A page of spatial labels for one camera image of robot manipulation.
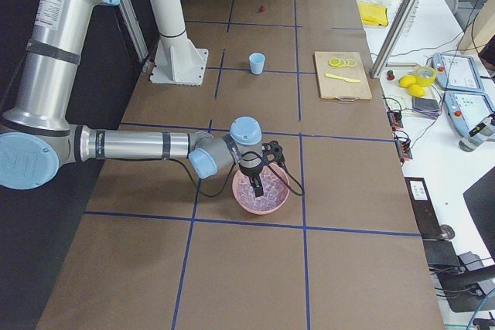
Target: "light blue cup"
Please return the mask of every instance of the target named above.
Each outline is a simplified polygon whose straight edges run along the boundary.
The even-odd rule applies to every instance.
[[[253,53],[249,56],[249,66],[254,75],[259,75],[263,72],[265,65],[265,55],[262,53]]]

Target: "pink bowl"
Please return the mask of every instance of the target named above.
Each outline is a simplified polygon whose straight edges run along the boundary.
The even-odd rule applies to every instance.
[[[270,165],[278,175],[288,184],[288,176],[277,165]],[[260,174],[264,195],[254,197],[254,190],[249,183],[249,178],[240,170],[234,175],[232,192],[239,204],[249,213],[264,215],[277,210],[287,200],[289,190],[280,182],[268,167],[264,167]]]

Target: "wooden cutting board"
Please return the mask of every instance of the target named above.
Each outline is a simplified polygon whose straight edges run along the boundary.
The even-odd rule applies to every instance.
[[[332,58],[353,59],[355,67],[332,67],[328,64]],[[360,99],[370,100],[371,90],[363,62],[358,52],[315,52],[316,75],[318,77],[319,96],[324,100]],[[361,80],[359,83],[347,83],[343,80],[325,77],[332,73],[341,77]]]

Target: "brown table surface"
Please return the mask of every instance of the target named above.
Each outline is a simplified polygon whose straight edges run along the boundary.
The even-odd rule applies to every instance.
[[[371,66],[355,0],[183,0],[183,10],[210,51],[203,85],[143,75],[121,129],[218,136],[255,117],[306,196],[255,216],[228,187],[198,196],[175,163],[109,161],[38,328],[442,329],[379,82],[370,101],[319,99],[314,51],[357,51]],[[248,71],[253,52],[267,56],[260,76]]]

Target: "light blue joint cap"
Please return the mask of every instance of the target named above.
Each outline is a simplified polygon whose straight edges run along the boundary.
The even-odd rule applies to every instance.
[[[47,183],[59,170],[53,148],[26,133],[0,134],[0,185],[10,189],[34,189]]]
[[[260,124],[252,117],[239,117],[230,126],[230,136],[241,145],[256,145],[262,138]]]
[[[103,0],[103,5],[117,6],[121,4],[121,0]]]
[[[189,161],[193,164],[194,170],[201,179],[210,177],[217,173],[217,164],[208,152],[202,148],[197,148],[189,154]]]

